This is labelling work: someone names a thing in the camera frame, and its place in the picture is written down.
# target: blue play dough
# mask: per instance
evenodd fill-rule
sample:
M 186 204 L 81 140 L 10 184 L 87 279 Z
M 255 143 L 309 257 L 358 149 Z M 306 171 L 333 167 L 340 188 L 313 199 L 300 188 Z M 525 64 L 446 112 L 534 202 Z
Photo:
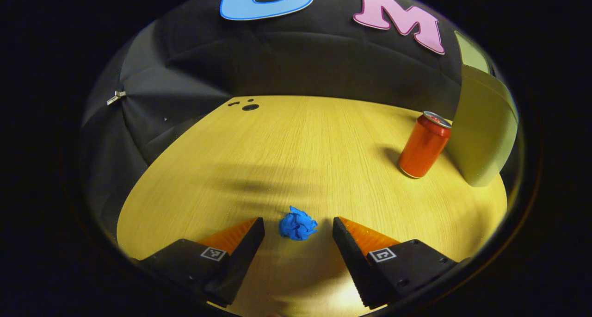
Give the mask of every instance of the blue play dough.
M 306 241 L 310 235 L 317 232 L 316 226 L 317 221 L 290 206 L 290 213 L 279 222 L 279 234 L 294 241 Z

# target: blue letter u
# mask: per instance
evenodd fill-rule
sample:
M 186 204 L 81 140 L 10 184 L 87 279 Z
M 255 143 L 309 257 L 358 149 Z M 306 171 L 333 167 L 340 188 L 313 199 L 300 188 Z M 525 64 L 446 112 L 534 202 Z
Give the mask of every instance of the blue letter u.
M 225 19 L 252 20 L 286 15 L 306 8 L 313 0 L 277 0 L 257 2 L 255 0 L 222 0 L 220 15 Z

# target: pink letter m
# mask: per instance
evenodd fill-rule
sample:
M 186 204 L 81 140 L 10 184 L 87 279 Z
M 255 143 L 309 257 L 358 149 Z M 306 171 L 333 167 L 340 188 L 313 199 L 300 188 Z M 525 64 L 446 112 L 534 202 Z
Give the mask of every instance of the pink letter m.
M 353 19 L 372 28 L 387 30 L 391 24 L 382 16 L 383 9 L 400 34 L 409 34 L 415 24 L 419 24 L 419 31 L 413 35 L 415 40 L 435 53 L 444 54 L 438 19 L 419 7 L 411 6 L 404 10 L 395 0 L 362 0 L 362 12 L 354 15 Z

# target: table surface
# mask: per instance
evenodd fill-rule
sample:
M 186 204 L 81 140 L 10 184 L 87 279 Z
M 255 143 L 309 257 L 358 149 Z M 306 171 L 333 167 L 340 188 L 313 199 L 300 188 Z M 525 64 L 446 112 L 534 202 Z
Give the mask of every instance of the table surface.
M 248 99 L 229 100 L 171 144 L 127 197 L 117 228 L 120 248 L 141 260 L 177 239 L 198 241 L 264 218 L 265 238 L 228 311 L 368 313 L 332 239 L 335 216 L 401 242 L 420 239 L 460 261 L 506 212 L 499 175 L 471 187 L 446 152 L 423 178 L 398 169 L 420 112 L 317 96 Z M 242 110 L 247 104 L 259 107 Z M 290 205 L 319 223 L 307 241 L 279 235 Z

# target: red soda can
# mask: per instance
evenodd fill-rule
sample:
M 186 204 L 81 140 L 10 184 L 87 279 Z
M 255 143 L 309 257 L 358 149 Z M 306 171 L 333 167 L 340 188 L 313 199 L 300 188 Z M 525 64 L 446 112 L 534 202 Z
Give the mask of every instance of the red soda can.
M 399 167 L 413 178 L 425 176 L 450 139 L 452 126 L 441 116 L 423 111 L 399 157 Z

